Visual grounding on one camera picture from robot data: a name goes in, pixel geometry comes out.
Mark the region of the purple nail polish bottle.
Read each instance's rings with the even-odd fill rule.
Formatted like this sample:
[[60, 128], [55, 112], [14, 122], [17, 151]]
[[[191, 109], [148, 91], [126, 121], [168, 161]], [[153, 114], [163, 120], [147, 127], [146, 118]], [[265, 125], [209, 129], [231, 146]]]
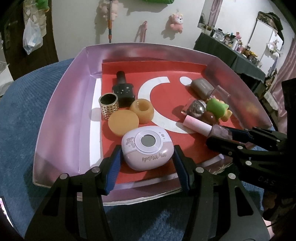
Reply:
[[185, 117], [183, 126], [200, 133], [205, 137], [215, 136], [229, 141], [232, 140], [232, 133], [229, 129], [217, 124], [211, 126], [201, 120], [191, 117], [190, 115]]

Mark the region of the black star nail polish bottle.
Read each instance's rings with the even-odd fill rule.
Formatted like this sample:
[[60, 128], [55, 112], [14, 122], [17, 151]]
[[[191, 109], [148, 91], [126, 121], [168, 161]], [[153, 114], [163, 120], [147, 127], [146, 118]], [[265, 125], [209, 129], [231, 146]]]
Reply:
[[118, 71], [116, 73], [116, 82], [112, 87], [112, 91], [118, 97], [120, 108], [129, 108], [135, 101], [133, 84], [127, 83], [124, 71]]

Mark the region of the pink My Melody case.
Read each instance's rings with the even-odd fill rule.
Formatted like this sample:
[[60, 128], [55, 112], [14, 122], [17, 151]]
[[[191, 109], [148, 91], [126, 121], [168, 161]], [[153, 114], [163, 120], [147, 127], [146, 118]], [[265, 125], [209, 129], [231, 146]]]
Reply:
[[169, 134], [159, 126], [143, 126], [127, 132], [121, 147], [125, 162], [135, 171], [163, 166], [174, 153]]

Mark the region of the orange hollow ring jar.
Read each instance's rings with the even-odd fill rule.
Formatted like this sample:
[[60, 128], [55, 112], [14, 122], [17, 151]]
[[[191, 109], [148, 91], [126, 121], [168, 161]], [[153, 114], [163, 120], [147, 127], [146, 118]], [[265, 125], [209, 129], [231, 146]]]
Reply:
[[137, 115], [140, 124], [146, 124], [154, 117], [153, 105], [150, 101], [143, 98], [135, 100], [129, 109]]

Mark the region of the light pink plush toy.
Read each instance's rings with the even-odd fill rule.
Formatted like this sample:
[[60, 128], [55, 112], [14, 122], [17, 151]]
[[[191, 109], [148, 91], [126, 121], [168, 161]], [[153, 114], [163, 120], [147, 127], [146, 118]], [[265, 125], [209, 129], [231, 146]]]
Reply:
[[118, 14], [119, 1], [100, 1], [99, 10], [103, 19], [115, 21]]

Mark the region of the green tote bag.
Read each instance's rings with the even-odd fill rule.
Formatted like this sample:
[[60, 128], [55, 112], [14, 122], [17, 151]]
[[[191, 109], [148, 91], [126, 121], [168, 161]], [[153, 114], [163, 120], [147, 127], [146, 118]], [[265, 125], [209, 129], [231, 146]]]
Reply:
[[144, 0], [147, 3], [153, 4], [173, 4], [174, 0]]

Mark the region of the silver studded cylinder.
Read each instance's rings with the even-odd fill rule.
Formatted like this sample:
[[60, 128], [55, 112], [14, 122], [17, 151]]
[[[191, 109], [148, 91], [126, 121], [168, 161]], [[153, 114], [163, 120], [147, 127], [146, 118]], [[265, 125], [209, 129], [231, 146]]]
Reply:
[[105, 120], [119, 110], [118, 96], [115, 93], [106, 93], [99, 98], [102, 116]]

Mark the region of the orange handled mop stick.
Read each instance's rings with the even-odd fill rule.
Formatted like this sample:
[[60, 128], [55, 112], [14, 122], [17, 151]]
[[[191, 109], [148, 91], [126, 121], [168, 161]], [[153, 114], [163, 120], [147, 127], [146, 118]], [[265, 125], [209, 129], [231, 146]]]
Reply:
[[112, 43], [112, 3], [113, 0], [109, 1], [109, 19], [108, 19], [108, 39], [109, 43]]

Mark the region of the clear plastic cup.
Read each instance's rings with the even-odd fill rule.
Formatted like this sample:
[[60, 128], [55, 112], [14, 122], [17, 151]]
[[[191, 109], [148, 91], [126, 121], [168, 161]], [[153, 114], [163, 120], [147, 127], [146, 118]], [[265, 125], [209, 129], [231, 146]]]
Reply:
[[222, 88], [220, 85], [217, 85], [210, 93], [209, 98], [216, 98], [228, 103], [230, 96], [231, 95], [224, 88]]

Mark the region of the glitter bottle with brown cap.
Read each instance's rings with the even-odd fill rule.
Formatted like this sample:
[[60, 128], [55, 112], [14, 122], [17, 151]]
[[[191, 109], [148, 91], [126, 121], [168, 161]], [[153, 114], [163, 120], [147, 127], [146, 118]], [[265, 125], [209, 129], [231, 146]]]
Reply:
[[215, 115], [209, 111], [206, 111], [205, 102], [202, 100], [198, 100], [194, 97], [191, 97], [189, 99], [189, 101], [185, 104], [185, 106], [181, 110], [181, 113], [184, 116], [189, 115], [211, 126], [218, 123]]

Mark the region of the white cabinet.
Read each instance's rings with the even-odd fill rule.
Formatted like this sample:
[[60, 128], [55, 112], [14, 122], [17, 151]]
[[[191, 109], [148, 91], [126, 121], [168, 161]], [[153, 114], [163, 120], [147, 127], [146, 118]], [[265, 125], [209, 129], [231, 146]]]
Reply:
[[259, 11], [249, 39], [250, 51], [256, 55], [258, 67], [265, 73], [277, 64], [282, 55], [283, 40], [270, 14]]

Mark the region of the green bear figurine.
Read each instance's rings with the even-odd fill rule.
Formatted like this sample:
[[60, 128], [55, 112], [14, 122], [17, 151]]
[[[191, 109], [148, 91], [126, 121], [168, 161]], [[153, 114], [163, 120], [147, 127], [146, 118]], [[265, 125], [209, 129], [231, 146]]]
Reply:
[[226, 122], [232, 116], [232, 111], [229, 109], [229, 105], [222, 100], [211, 98], [206, 103], [206, 111], [214, 114], [217, 120]]

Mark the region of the green dinosaur plush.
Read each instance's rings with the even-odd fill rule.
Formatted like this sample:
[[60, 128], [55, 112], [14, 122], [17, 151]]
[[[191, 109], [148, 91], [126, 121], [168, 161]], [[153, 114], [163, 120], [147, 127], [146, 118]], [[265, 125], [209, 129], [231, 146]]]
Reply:
[[48, 0], [36, 0], [38, 10], [43, 10], [45, 13], [48, 12], [50, 9], [48, 2]]

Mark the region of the orange round lid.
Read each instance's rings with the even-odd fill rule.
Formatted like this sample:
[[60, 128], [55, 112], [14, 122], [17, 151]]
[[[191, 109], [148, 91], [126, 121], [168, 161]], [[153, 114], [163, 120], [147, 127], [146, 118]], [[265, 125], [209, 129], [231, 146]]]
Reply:
[[115, 111], [108, 119], [109, 129], [119, 137], [127, 132], [138, 128], [138, 116], [131, 110], [122, 109]]

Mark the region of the grey eye shadow case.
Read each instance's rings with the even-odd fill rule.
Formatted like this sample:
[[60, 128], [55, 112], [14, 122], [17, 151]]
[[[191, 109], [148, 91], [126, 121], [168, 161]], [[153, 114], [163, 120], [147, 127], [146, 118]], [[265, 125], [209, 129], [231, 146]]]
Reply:
[[205, 78], [192, 80], [190, 87], [201, 99], [208, 99], [214, 91], [214, 87]]

